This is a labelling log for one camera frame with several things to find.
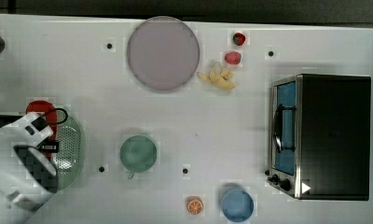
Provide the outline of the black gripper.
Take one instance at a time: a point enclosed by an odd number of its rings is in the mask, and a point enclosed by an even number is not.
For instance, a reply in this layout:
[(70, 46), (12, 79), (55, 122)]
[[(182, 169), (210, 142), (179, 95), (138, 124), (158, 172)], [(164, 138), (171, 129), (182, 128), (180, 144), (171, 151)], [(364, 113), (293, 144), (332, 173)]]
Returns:
[(48, 153), (58, 153), (60, 148), (60, 142), (57, 140), (47, 141), (39, 146), (39, 150)]

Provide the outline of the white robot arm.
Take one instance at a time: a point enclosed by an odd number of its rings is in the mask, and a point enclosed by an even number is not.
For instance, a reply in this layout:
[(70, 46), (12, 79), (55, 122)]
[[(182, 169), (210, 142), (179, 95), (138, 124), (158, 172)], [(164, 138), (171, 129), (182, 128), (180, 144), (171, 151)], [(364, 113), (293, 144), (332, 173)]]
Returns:
[(57, 169), (41, 152), (52, 135), (41, 114), (0, 115), (0, 224), (23, 224), (58, 191)]

